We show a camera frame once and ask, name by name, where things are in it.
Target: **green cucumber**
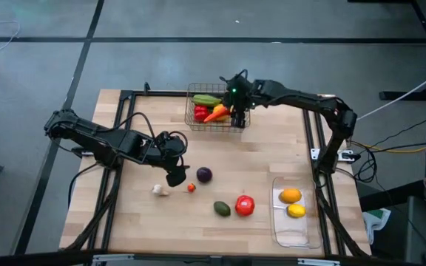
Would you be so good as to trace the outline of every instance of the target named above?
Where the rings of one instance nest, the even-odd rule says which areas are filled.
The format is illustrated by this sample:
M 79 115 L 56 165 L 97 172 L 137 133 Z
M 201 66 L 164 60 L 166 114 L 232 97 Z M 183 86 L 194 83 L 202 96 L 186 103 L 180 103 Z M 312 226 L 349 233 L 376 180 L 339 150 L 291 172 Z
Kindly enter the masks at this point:
M 194 95 L 193 103 L 201 106 L 216 106 L 221 103 L 221 99 L 211 95 Z
M 231 209 L 229 208 L 228 204 L 224 202 L 215 202 L 213 204 L 214 211 L 216 211 L 217 214 L 227 217 L 231 215 Z

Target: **orange carrot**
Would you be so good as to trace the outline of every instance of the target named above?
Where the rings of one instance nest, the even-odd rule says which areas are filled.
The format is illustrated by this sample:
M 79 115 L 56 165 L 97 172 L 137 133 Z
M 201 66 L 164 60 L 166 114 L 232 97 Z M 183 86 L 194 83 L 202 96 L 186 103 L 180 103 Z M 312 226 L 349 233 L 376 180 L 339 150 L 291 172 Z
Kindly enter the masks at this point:
M 215 119 L 217 119 L 219 117 L 222 117 L 224 115 L 229 115 L 229 114 L 230 114 L 229 109 L 226 108 L 226 107 L 223 107 L 218 112 L 214 112 L 211 115 L 209 115 L 207 118 L 205 118 L 205 120 L 203 122 L 207 123 L 207 122 L 209 122 L 211 120 L 215 120 Z

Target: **wooden table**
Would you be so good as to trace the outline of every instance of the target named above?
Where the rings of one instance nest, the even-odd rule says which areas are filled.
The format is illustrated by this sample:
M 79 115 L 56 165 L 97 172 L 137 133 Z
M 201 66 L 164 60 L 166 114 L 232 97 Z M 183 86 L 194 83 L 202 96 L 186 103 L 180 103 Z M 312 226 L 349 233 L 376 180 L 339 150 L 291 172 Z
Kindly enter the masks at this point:
M 112 127 L 120 92 L 101 90 L 93 122 Z M 155 134 L 163 130 L 182 131 L 189 140 L 185 164 L 191 168 L 184 183 L 169 188 L 163 169 L 125 161 L 109 240 L 110 252 L 324 256 L 322 247 L 283 248 L 273 240 L 271 232 L 270 193 L 274 178 L 290 177 L 308 183 L 312 178 L 301 109 L 257 108 L 251 112 L 250 127 L 242 134 L 191 131 L 184 123 L 185 98 L 138 96 L 135 112 L 147 115 Z M 330 132 L 326 123 L 324 128 L 328 139 Z M 133 119 L 132 129 L 148 133 L 142 117 Z M 93 163 L 92 158 L 84 158 L 81 168 Z M 196 180 L 196 169 L 201 166 L 209 167 L 214 173 L 208 185 L 200 185 Z M 339 167 L 351 171 L 348 164 L 339 163 Z M 101 167 L 94 168 L 78 178 L 61 248 L 71 244 L 92 218 L 102 172 Z M 342 224 L 361 249 L 371 253 L 354 180 L 339 172 L 333 174 L 333 180 Z M 186 192 L 189 183 L 197 184 L 193 194 Z M 155 197 L 150 192 L 154 184 L 163 185 L 171 194 Z M 253 197 L 256 202 L 254 213 L 246 218 L 234 212 L 235 201 L 242 194 Z M 214 212 L 212 205 L 217 200 L 233 207 L 230 217 L 222 218 Z M 307 215 L 318 224 L 316 211 L 308 210 Z M 101 246 L 103 229 L 102 220 L 95 247 Z M 337 253 L 329 221 L 328 230 L 332 251 Z

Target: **wire basket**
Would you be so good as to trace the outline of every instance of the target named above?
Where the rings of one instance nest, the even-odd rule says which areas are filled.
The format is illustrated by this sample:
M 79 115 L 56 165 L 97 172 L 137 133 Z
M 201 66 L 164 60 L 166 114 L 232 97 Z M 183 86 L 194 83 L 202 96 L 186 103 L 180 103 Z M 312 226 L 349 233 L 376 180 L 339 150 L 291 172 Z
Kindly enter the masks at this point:
M 214 121 L 208 123 L 197 122 L 194 119 L 195 104 L 192 97 L 198 94 L 206 94 L 221 98 L 226 91 L 225 84 L 214 83 L 191 83 L 186 93 L 185 106 L 185 123 L 190 126 L 191 130 L 207 131 L 207 132 L 236 132 L 241 133 L 244 129 L 231 126 L 231 118 L 224 121 Z M 249 110 L 245 113 L 246 127 L 251 124 L 251 116 Z

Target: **concrete floor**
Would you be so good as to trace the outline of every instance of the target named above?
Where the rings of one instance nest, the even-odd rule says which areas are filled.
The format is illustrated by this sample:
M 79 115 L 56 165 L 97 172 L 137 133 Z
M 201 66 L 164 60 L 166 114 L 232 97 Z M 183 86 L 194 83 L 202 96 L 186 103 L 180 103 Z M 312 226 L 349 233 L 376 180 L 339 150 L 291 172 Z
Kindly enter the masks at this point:
M 0 21 L 18 20 L 20 36 L 84 37 L 96 0 L 0 1 Z M 0 36 L 11 25 L 0 26 Z M 111 0 L 95 37 L 426 38 L 409 4 L 346 0 Z M 43 126 L 60 109 L 82 43 L 12 43 L 0 52 L 0 255 L 14 245 L 47 151 Z M 99 89 L 185 89 L 247 68 L 313 93 L 332 93 L 363 115 L 384 102 L 379 91 L 408 91 L 426 79 L 426 45 L 93 43 L 72 108 L 91 118 Z M 360 121 L 354 140 L 372 144 L 426 118 L 426 103 L 399 102 Z M 425 126 L 384 146 L 425 140 Z M 378 154 L 385 188 L 423 178 L 425 154 Z M 67 189 L 80 160 L 55 159 L 27 252 L 53 251 L 67 214 Z

